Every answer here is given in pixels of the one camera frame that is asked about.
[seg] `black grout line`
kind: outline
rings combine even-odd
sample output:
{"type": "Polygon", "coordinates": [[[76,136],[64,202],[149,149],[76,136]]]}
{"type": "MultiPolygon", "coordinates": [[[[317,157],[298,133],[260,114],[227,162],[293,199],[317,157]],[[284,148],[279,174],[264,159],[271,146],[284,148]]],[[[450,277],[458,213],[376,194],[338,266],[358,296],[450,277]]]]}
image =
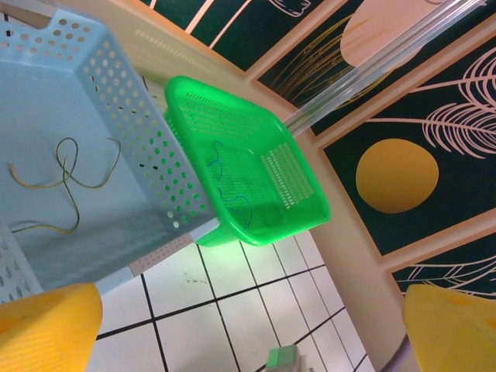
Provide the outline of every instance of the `black grout line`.
{"type": "Polygon", "coordinates": [[[298,345],[301,341],[303,341],[304,339],[306,339],[308,336],[310,336],[313,332],[315,332],[317,329],[319,329],[320,327],[322,327],[323,325],[325,325],[329,320],[331,320],[332,318],[334,318],[336,315],[338,315],[342,310],[344,310],[345,307],[343,306],[340,310],[338,310],[337,312],[335,312],[334,314],[332,314],[331,316],[329,316],[325,321],[323,321],[322,323],[320,323],[319,325],[317,325],[314,329],[312,329],[310,332],[308,332],[306,335],[304,335],[303,337],[297,339],[294,344],[295,345],[298,345]]]}
{"type": "Polygon", "coordinates": [[[178,310],[174,310],[173,312],[168,312],[166,314],[158,315],[158,316],[155,316],[153,319],[147,319],[147,320],[144,320],[142,322],[137,322],[137,323],[134,323],[134,324],[126,325],[125,327],[122,327],[122,328],[113,329],[112,331],[108,331],[106,333],[102,333],[101,335],[98,335],[98,338],[97,339],[104,339],[106,337],[114,336],[114,335],[117,335],[119,333],[128,331],[130,329],[135,329],[137,327],[144,326],[144,325],[146,325],[148,323],[151,323],[153,320],[158,321],[158,320],[162,320],[162,319],[165,319],[165,318],[170,318],[171,316],[179,315],[179,314],[182,314],[183,312],[187,312],[189,310],[194,310],[196,308],[200,308],[200,307],[205,306],[205,305],[213,304],[214,302],[217,302],[217,301],[222,301],[222,300],[225,300],[227,298],[231,298],[231,297],[234,297],[234,296],[237,296],[237,295],[241,295],[241,294],[243,294],[245,292],[249,292],[249,291],[252,291],[252,290],[257,289],[257,288],[262,288],[262,287],[265,287],[266,285],[274,284],[274,283],[277,283],[278,281],[283,281],[283,280],[288,279],[290,277],[295,277],[295,276],[300,275],[300,274],[308,273],[308,272],[311,272],[312,270],[316,270],[316,269],[319,269],[320,267],[324,267],[324,266],[325,265],[320,265],[320,266],[313,267],[312,269],[309,269],[309,270],[299,271],[297,273],[294,273],[294,274],[291,274],[291,275],[288,275],[288,276],[280,277],[278,279],[274,279],[272,281],[268,281],[266,283],[259,284],[259,285],[255,286],[255,287],[245,288],[245,289],[243,289],[241,291],[233,292],[233,293],[230,293],[230,294],[225,294],[225,295],[223,295],[221,297],[214,298],[214,299],[208,300],[208,301],[204,301],[204,302],[201,302],[201,303],[196,304],[196,305],[191,305],[191,306],[188,306],[186,308],[180,308],[178,310]]]}
{"type": "MultiPolygon", "coordinates": [[[[284,274],[288,275],[288,273],[286,273],[286,269],[284,268],[284,265],[282,264],[282,261],[281,261],[281,258],[279,257],[279,253],[278,251],[276,250],[276,246],[274,244],[272,244],[272,246],[274,247],[274,251],[277,255],[277,258],[279,259],[279,263],[281,264],[282,266],[282,270],[284,272],[284,274]]],[[[298,304],[298,308],[300,309],[300,313],[301,313],[301,316],[303,317],[303,321],[305,322],[305,324],[307,325],[307,329],[308,331],[310,331],[310,325],[308,325],[308,322],[307,322],[307,319],[305,317],[305,314],[303,314],[303,309],[301,308],[301,305],[300,305],[300,301],[298,301],[298,298],[296,297],[296,294],[295,294],[295,290],[293,289],[293,286],[291,284],[291,281],[288,279],[288,283],[289,283],[289,288],[291,288],[291,292],[293,292],[293,296],[294,296],[294,299],[296,300],[296,303],[298,304]]],[[[314,344],[315,344],[315,348],[317,349],[317,353],[319,354],[319,357],[320,357],[320,360],[322,361],[322,365],[324,366],[324,370],[325,372],[327,372],[327,366],[326,364],[324,363],[324,358],[322,358],[322,354],[320,353],[320,350],[319,348],[317,347],[317,343],[315,342],[314,338],[313,338],[313,335],[312,335],[312,332],[310,332],[310,337],[312,338],[314,344]]]]}
{"type": "Polygon", "coordinates": [[[367,358],[367,353],[365,353],[364,356],[362,356],[362,359],[360,359],[360,362],[358,362],[357,366],[353,368],[353,372],[357,372],[358,368],[360,368],[360,365],[363,363],[363,361],[367,358]]]}
{"type": "Polygon", "coordinates": [[[168,372],[167,362],[165,360],[164,347],[162,346],[162,341],[160,341],[160,334],[158,332],[157,320],[153,316],[152,301],[150,300],[150,294],[148,293],[148,287],[146,286],[145,276],[141,274],[141,282],[143,284],[143,289],[145,291],[146,302],[148,303],[148,309],[150,310],[150,316],[152,317],[153,329],[155,330],[155,336],[157,338],[158,350],[160,351],[160,357],[162,358],[162,364],[164,365],[165,372],[168,372]]]}
{"type": "Polygon", "coordinates": [[[236,353],[234,352],[233,342],[231,341],[231,337],[229,336],[229,331],[227,330],[226,322],[224,322],[224,318],[222,317],[222,312],[221,312],[220,306],[219,306],[219,300],[217,298],[215,298],[214,286],[212,285],[212,282],[210,281],[210,275],[208,275],[207,266],[205,265],[205,261],[203,260],[202,250],[200,250],[200,246],[198,244],[196,245],[196,247],[198,249],[198,254],[200,255],[200,260],[201,260],[201,264],[203,265],[203,270],[205,270],[205,275],[207,276],[208,284],[210,284],[210,289],[212,290],[212,295],[214,296],[214,299],[215,299],[215,305],[217,306],[217,311],[219,312],[220,320],[222,322],[222,326],[224,327],[224,332],[226,333],[229,347],[231,348],[232,357],[234,358],[234,363],[236,363],[236,367],[238,368],[238,372],[241,372],[238,358],[236,357],[236,353]]]}
{"type": "Polygon", "coordinates": [[[143,320],[142,322],[137,322],[137,323],[134,323],[134,324],[130,324],[130,325],[127,325],[127,326],[122,327],[122,328],[113,329],[112,331],[108,331],[108,332],[105,332],[105,333],[102,333],[102,334],[98,335],[96,337],[96,339],[97,340],[99,340],[99,339],[106,339],[107,337],[118,335],[119,333],[122,333],[122,332],[125,332],[125,331],[130,331],[131,329],[135,329],[135,328],[138,328],[140,326],[144,326],[146,324],[150,324],[152,321],[153,321],[153,319],[147,319],[147,320],[143,320]]]}
{"type": "Polygon", "coordinates": [[[265,300],[264,300],[264,297],[262,296],[262,292],[260,291],[260,287],[258,286],[257,279],[255,278],[255,274],[253,273],[253,270],[251,270],[250,262],[248,261],[248,257],[246,256],[246,252],[245,252],[245,249],[244,249],[241,241],[239,241],[239,245],[241,246],[241,250],[243,251],[243,255],[245,257],[246,263],[248,264],[248,268],[250,269],[250,273],[251,273],[251,276],[253,278],[253,281],[255,282],[255,285],[257,286],[258,295],[260,296],[260,300],[262,300],[263,308],[265,309],[265,312],[267,313],[267,317],[269,318],[270,326],[272,327],[272,330],[274,331],[274,335],[276,336],[277,344],[279,345],[279,347],[281,347],[281,341],[279,340],[279,336],[277,335],[276,328],[274,327],[274,323],[272,322],[272,318],[270,317],[269,310],[267,309],[267,306],[265,305],[265,300]]]}

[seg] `light blue plastic basket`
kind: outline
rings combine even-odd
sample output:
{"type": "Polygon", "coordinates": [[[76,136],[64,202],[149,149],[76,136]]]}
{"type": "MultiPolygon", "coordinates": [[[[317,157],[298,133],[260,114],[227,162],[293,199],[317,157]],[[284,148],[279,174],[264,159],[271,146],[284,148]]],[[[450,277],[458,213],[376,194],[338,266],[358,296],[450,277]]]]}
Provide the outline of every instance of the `light blue plastic basket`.
{"type": "Polygon", "coordinates": [[[99,21],[58,9],[44,29],[0,22],[0,82],[0,212],[11,229],[26,222],[70,228],[75,214],[63,185],[23,188],[7,163],[26,183],[58,181],[54,149],[73,137],[74,176],[98,184],[117,152],[108,138],[122,144],[106,186],[69,181],[81,213],[75,233],[15,235],[44,290],[98,281],[215,218],[142,80],[99,21]]]}

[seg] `palm leaf drawing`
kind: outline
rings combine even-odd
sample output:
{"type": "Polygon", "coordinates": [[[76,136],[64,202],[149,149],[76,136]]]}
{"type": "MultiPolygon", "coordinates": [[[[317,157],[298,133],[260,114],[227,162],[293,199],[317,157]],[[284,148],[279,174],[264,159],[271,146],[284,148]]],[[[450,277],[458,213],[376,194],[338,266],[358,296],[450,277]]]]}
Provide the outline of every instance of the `palm leaf drawing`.
{"type": "Polygon", "coordinates": [[[431,112],[426,119],[376,118],[368,122],[405,122],[422,125],[425,139],[434,147],[484,159],[496,154],[496,113],[472,103],[450,103],[431,112]]]}

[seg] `blue wire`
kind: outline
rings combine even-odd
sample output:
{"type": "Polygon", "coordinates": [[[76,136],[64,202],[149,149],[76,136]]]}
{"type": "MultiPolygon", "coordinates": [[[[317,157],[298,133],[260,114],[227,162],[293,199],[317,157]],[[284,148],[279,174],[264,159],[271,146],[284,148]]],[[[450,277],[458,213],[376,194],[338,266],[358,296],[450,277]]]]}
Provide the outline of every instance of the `blue wire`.
{"type": "MultiPolygon", "coordinates": [[[[217,154],[217,159],[214,159],[210,163],[208,163],[207,164],[207,167],[211,167],[215,163],[219,163],[219,166],[220,166],[220,175],[217,178],[217,181],[220,181],[220,179],[222,178],[222,175],[223,175],[223,166],[222,166],[222,162],[220,161],[220,155],[219,155],[219,152],[218,152],[217,147],[216,147],[217,145],[224,146],[223,143],[220,142],[220,141],[215,141],[214,142],[214,151],[217,154]]],[[[234,209],[234,208],[230,208],[230,207],[227,207],[227,209],[230,210],[231,212],[235,212],[235,213],[238,213],[239,215],[241,215],[243,217],[243,219],[245,219],[245,223],[246,223],[245,224],[245,227],[246,228],[249,228],[250,225],[251,225],[252,219],[253,219],[253,210],[251,208],[250,200],[248,200],[248,198],[246,196],[243,196],[243,195],[238,195],[238,196],[236,196],[235,198],[232,198],[232,199],[226,199],[222,195],[222,190],[220,188],[217,188],[217,190],[219,190],[220,198],[222,199],[222,201],[224,203],[234,202],[237,199],[244,199],[246,201],[246,203],[248,203],[248,206],[250,208],[250,217],[248,218],[247,221],[246,221],[246,216],[245,216],[245,214],[243,212],[241,212],[241,211],[239,211],[237,209],[234,209]]]]}

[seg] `white floor tile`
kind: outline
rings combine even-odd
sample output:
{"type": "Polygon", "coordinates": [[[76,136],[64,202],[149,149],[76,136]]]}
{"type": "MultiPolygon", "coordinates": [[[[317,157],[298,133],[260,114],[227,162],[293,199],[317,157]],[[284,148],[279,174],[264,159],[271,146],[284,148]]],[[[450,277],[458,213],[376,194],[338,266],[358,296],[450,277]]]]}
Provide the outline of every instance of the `white floor tile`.
{"type": "Polygon", "coordinates": [[[309,231],[304,231],[298,235],[294,236],[300,251],[303,253],[303,257],[309,268],[313,268],[318,265],[324,264],[324,260],[320,255],[319,248],[315,245],[312,235],[309,231]]]}
{"type": "Polygon", "coordinates": [[[303,315],[287,280],[260,289],[282,346],[292,345],[308,333],[303,315]]]}
{"type": "Polygon", "coordinates": [[[246,257],[258,284],[267,283],[284,276],[281,262],[272,244],[269,246],[251,246],[243,243],[246,257]]]}
{"type": "Polygon", "coordinates": [[[299,271],[307,270],[307,265],[303,260],[298,244],[293,236],[282,239],[274,244],[286,275],[291,275],[299,271]]]}
{"type": "Polygon", "coordinates": [[[313,332],[313,337],[327,370],[332,372],[353,371],[350,360],[330,320],[313,332]]]}
{"type": "Polygon", "coordinates": [[[141,277],[135,277],[102,296],[102,304],[103,321],[100,333],[150,318],[141,277]]]}
{"type": "Polygon", "coordinates": [[[221,246],[203,246],[201,254],[216,297],[229,295],[255,285],[238,241],[221,246]]]}
{"type": "Polygon", "coordinates": [[[258,291],[227,298],[219,306],[241,371],[253,372],[279,347],[258,291]]]}
{"type": "Polygon", "coordinates": [[[86,372],[163,372],[151,324],[96,342],[86,372]]]}
{"type": "Polygon", "coordinates": [[[314,329],[320,323],[324,322],[329,313],[320,298],[317,287],[310,276],[310,273],[299,274],[290,277],[289,281],[293,287],[294,294],[303,311],[303,316],[310,329],[314,329]]]}
{"type": "Polygon", "coordinates": [[[215,304],[157,323],[170,372],[231,372],[233,352],[215,304]]]}
{"type": "Polygon", "coordinates": [[[350,356],[351,363],[356,367],[361,361],[362,357],[365,355],[365,349],[358,336],[355,326],[351,322],[350,316],[346,310],[343,310],[334,318],[334,325],[338,330],[339,336],[343,341],[344,347],[350,356]]]}
{"type": "Polygon", "coordinates": [[[320,267],[319,269],[312,270],[311,275],[317,284],[317,288],[319,289],[329,314],[332,315],[340,310],[344,306],[343,300],[339,296],[338,290],[336,289],[327,268],[320,267]]]}
{"type": "Polygon", "coordinates": [[[366,357],[362,364],[358,367],[356,372],[375,372],[374,366],[370,362],[369,357],[366,357]]]}
{"type": "Polygon", "coordinates": [[[308,369],[313,368],[313,372],[326,372],[312,337],[309,336],[301,341],[298,344],[298,350],[301,355],[306,355],[308,369]]]}
{"type": "Polygon", "coordinates": [[[195,244],[149,269],[145,279],[155,316],[213,299],[195,244]]]}

